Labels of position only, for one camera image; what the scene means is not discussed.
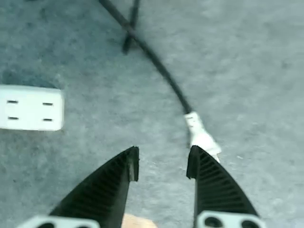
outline white plug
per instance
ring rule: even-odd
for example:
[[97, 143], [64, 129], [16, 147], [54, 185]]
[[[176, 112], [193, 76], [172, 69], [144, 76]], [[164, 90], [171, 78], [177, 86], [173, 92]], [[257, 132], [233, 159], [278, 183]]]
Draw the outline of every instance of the white plug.
[[218, 154], [221, 153], [221, 148], [205, 130], [199, 115], [196, 112], [191, 112], [185, 115], [185, 119], [191, 133], [190, 147], [198, 146], [202, 148], [219, 162]]
[[63, 120], [64, 96], [60, 89], [0, 85], [0, 128], [57, 131]]

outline floor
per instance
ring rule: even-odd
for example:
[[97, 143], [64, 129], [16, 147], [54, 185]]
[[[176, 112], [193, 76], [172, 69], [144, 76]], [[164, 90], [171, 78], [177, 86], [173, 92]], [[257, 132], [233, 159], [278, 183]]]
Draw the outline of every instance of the floor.
[[[112, 0], [125, 16], [132, 0]], [[220, 159], [269, 228], [304, 226], [304, 1], [142, 0], [138, 31], [162, 57]], [[140, 148], [126, 211], [190, 228], [182, 108], [97, 0], [1, 0], [0, 82], [53, 84], [59, 132], [0, 130], [0, 223], [47, 214], [119, 152]]]

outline black wire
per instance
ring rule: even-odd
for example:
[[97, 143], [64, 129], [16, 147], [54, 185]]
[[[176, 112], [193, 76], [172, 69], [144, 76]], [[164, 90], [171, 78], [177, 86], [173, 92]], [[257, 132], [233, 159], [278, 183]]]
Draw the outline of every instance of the black wire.
[[[131, 9], [130, 25], [133, 29], [135, 29], [137, 21], [138, 21], [139, 3], [140, 3], [140, 0], [134, 0], [133, 7]], [[123, 52], [125, 54], [127, 54], [128, 51], [130, 50], [131, 43], [132, 43], [132, 37], [127, 33], [127, 36], [123, 43]]]
[[183, 95], [179, 85], [172, 78], [169, 71], [160, 61], [156, 53], [148, 46], [148, 44], [136, 33], [136, 31], [132, 28], [130, 23], [124, 18], [124, 16], [118, 11], [118, 9], [109, 1], [109, 0], [99, 0], [99, 2], [103, 5], [103, 7], [115, 18], [115, 20], [123, 27], [125, 31], [132, 37], [136, 43], [141, 47], [147, 57], [153, 62], [155, 67], [158, 69], [160, 74], [168, 81], [178, 99], [183, 106], [185, 114], [192, 112], [192, 108], [185, 96]]

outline skin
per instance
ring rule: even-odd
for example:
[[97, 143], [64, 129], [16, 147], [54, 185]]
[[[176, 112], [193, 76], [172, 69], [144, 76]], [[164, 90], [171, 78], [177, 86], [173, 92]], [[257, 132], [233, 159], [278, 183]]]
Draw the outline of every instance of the skin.
[[122, 228], [157, 228], [157, 226], [149, 219], [125, 214]]

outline power strip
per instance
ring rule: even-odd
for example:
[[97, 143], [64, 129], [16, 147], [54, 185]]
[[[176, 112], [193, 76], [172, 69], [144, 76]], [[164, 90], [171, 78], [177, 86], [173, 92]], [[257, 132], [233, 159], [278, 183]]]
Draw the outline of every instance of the power strip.
[[0, 128], [57, 131], [64, 122], [64, 96], [60, 89], [0, 85]]

